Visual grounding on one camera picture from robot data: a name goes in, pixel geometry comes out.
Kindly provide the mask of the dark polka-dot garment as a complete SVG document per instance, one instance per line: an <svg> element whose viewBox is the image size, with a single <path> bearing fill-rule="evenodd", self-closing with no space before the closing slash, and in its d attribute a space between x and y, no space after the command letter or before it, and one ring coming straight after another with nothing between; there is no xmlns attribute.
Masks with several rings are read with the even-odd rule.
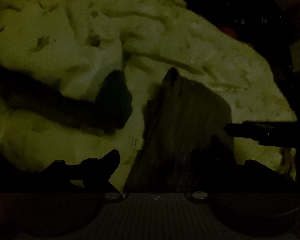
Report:
<svg viewBox="0 0 300 240"><path fill-rule="evenodd" d="M236 166L229 104L170 68L143 108L143 147L124 190L129 193L212 191L225 187Z"/></svg>

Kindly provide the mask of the small dark cloth item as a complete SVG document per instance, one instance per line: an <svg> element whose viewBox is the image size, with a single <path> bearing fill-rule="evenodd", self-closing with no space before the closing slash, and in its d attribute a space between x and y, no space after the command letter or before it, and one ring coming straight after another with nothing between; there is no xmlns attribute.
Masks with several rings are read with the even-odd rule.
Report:
<svg viewBox="0 0 300 240"><path fill-rule="evenodd" d="M115 70L103 81L97 96L72 99L59 84L36 80L29 72L0 67L0 97L13 110L40 114L73 128L92 128L113 134L123 129L132 114L132 95L123 72Z"/></svg>

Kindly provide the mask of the small red object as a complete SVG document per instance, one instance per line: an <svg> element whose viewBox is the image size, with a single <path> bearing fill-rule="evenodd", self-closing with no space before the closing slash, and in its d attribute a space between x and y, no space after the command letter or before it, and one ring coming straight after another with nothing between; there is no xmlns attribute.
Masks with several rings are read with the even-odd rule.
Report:
<svg viewBox="0 0 300 240"><path fill-rule="evenodd" d="M221 28L220 31L233 39L236 39L236 34L231 28Z"/></svg>

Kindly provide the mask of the floral leaf-print bed duvet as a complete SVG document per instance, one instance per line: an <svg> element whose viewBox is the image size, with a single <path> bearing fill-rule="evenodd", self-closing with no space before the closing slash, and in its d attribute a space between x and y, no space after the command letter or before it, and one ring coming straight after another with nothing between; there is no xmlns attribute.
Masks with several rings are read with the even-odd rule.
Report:
<svg viewBox="0 0 300 240"><path fill-rule="evenodd" d="M294 121L266 60L185 8L183 0L0 0L0 66L57 82L64 99L94 105L101 82L123 73L132 114L112 135L64 128L13 110L0 96L0 145L24 167L121 154L119 189L143 145L143 110L172 67L205 85L235 121Z"/></svg>

